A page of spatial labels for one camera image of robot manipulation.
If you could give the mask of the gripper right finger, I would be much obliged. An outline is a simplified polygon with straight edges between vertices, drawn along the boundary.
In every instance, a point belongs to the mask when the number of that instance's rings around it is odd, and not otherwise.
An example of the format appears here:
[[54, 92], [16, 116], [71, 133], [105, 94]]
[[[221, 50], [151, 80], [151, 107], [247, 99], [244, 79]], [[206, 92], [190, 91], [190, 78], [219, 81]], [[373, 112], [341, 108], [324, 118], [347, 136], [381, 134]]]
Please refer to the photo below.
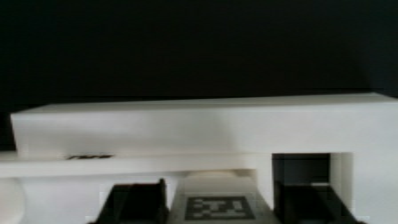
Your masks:
[[329, 186], [276, 183], [274, 214], [283, 224], [363, 224]]

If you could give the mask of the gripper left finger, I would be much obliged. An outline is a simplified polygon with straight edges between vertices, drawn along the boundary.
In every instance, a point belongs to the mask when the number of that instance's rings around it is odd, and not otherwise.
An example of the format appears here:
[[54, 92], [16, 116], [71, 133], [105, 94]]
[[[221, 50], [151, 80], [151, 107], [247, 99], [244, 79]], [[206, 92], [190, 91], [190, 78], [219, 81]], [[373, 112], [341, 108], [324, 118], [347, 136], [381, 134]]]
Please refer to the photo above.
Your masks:
[[112, 187], [94, 224], [166, 224], [169, 217], [167, 185], [118, 184]]

